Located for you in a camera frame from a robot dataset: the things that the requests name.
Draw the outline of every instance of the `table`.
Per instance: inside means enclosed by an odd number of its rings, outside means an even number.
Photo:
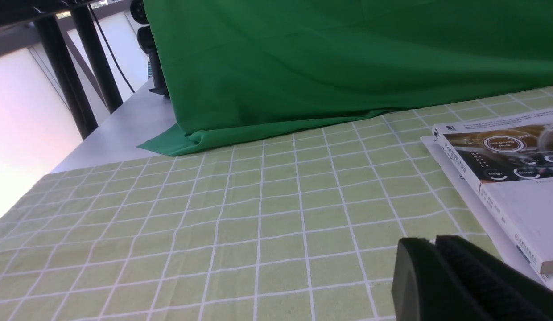
[[[52,173],[156,156],[136,146],[173,126],[175,115],[169,99],[148,91],[153,85],[148,80]]]
[[[532,277],[419,138],[552,88],[172,158],[136,148],[175,123],[151,84],[0,219],[4,320],[393,319],[402,236],[460,235]]]

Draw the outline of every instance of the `black metal stand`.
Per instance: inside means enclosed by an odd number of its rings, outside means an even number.
[[[116,81],[112,75],[110,65],[108,65],[108,60],[96,32],[91,13],[88,11],[87,6],[74,8],[70,13],[76,25],[80,40],[84,45],[88,60],[91,63],[92,71],[99,84],[106,107],[110,113],[113,113],[124,102],[118,91],[118,86],[116,86]]]
[[[49,57],[80,136],[85,139],[98,127],[98,124],[62,38],[56,17],[49,16],[36,20],[34,26],[41,37],[42,45]]]

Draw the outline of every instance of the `book cover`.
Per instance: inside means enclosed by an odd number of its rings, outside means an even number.
[[[433,134],[536,272],[553,274],[553,108]]]

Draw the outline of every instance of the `book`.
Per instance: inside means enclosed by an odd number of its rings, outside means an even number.
[[[465,204],[483,230],[487,233],[489,238],[491,238],[502,260],[528,278],[539,283],[544,283],[546,287],[553,291],[553,274],[538,274],[531,268],[525,258],[523,258],[521,253],[516,249],[513,243],[514,241],[509,239],[499,223],[495,221],[491,213],[489,213],[485,205],[480,201],[478,195],[471,189],[464,177],[456,170],[451,160],[437,143],[435,137],[424,136],[421,137],[421,141],[439,164],[457,193],[465,201]]]
[[[553,274],[553,108],[436,124],[433,136],[539,274]]]

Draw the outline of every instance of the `white grid lines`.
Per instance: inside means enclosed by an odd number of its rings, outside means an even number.
[[[309,247],[306,241],[306,226],[305,226],[305,212],[302,205],[302,195],[301,195],[301,179],[299,178],[298,173],[298,162],[297,162],[297,143],[295,140],[295,135],[293,134],[293,152],[294,152],[294,165],[297,172],[297,188],[298,188],[298,203],[301,212],[301,226],[302,226],[302,241],[305,246],[305,264],[306,264],[306,276],[308,278],[308,291],[309,291],[309,301],[310,301],[310,314],[312,321],[316,321],[316,311],[314,309],[314,292],[312,287],[312,276],[310,273],[310,261],[309,261]]]
[[[332,171],[334,172],[334,177],[336,179],[336,188],[338,188],[338,193],[340,193],[340,199],[344,206],[344,214],[346,215],[346,220],[348,221],[348,226],[350,226],[350,236],[352,236],[352,242],[354,244],[354,249],[356,250],[356,256],[358,257],[358,263],[360,264],[360,270],[362,270],[362,277],[366,284],[366,292],[368,293],[368,299],[370,299],[370,306],[372,308],[372,313],[374,318],[378,317],[378,309],[376,308],[376,303],[374,302],[374,297],[372,296],[372,291],[368,286],[368,276],[366,275],[366,269],[364,268],[364,262],[362,261],[362,256],[360,256],[360,250],[358,248],[358,242],[356,241],[356,235],[354,234],[354,228],[352,228],[352,222],[350,221],[350,215],[348,214],[348,208],[346,207],[346,201],[344,200],[344,193],[342,192],[342,187],[340,186],[340,180],[338,175],[334,170],[334,162],[332,162],[332,152],[330,152],[330,147],[328,146],[328,140],[326,139],[326,134],[324,133],[324,128],[322,128],[322,134],[324,136],[324,141],[328,148],[328,155],[330,156],[330,163],[332,164]]]

